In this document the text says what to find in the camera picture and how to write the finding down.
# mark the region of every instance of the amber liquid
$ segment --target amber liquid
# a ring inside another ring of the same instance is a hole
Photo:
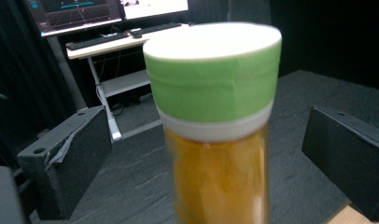
[[[178,223],[268,223],[268,127],[201,143],[165,129]]]

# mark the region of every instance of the white band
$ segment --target white band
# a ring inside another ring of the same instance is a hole
[[[271,116],[274,100],[259,112],[227,122],[193,122],[166,115],[158,108],[164,126],[172,132],[195,141],[220,142],[245,137],[261,128]]]

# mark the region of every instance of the desk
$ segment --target desk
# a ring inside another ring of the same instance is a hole
[[[336,216],[334,216],[327,224],[373,224],[358,211],[351,206],[346,206]]]
[[[131,36],[104,44],[88,47],[85,49],[77,50],[67,50],[67,56],[70,60],[74,59],[87,59],[88,64],[91,69],[91,74],[96,85],[96,90],[101,103],[105,106],[105,110],[108,118],[108,126],[110,128],[110,133],[113,141],[118,141],[121,139],[122,135],[119,131],[119,127],[114,116],[111,113],[110,107],[106,100],[107,97],[120,94],[125,91],[129,91],[141,86],[149,84],[148,74],[146,70],[138,71],[126,76],[116,77],[108,81],[100,82],[97,75],[96,69],[94,68],[92,57],[106,54],[109,52],[129,49],[132,47],[140,46],[146,43],[149,39],[164,35],[170,35],[177,32],[182,32],[183,30],[189,29],[189,26],[183,24],[179,27],[162,30],[159,32],[149,33],[143,35],[142,38],[132,38]]]

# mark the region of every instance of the black curtain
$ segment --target black curtain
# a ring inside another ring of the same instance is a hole
[[[195,23],[227,21],[229,0],[189,0],[189,20]]]
[[[379,89],[379,0],[271,0],[280,73],[298,69]]]
[[[231,21],[271,24],[269,0],[229,0]]]
[[[37,134],[76,112],[46,39],[37,36],[21,1],[0,1],[0,165]]]

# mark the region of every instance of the white desk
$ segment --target white desk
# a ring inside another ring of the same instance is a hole
[[[105,110],[107,112],[108,125],[110,128],[111,138],[113,141],[118,141],[121,139],[121,134],[115,121],[113,114],[111,113],[110,107],[108,106],[108,102],[106,97],[113,96],[125,91],[129,91],[149,83],[148,74],[146,70],[138,71],[129,75],[125,75],[122,77],[116,77],[104,82],[99,81],[99,77],[97,75],[96,69],[93,65],[92,57],[106,54],[109,52],[121,50],[121,49],[129,49],[132,47],[140,46],[146,43],[149,39],[162,36],[174,34],[176,32],[182,32],[184,29],[189,29],[188,25],[183,24],[179,27],[162,30],[159,32],[149,33],[143,35],[141,38],[132,38],[131,36],[119,40],[114,40],[111,42],[107,42],[104,44],[88,47],[85,49],[77,49],[77,50],[67,50],[67,56],[70,60],[74,59],[87,59],[88,64],[91,68],[91,73],[93,75],[93,79],[96,85],[96,90],[99,95],[99,99],[102,104],[105,106]]]

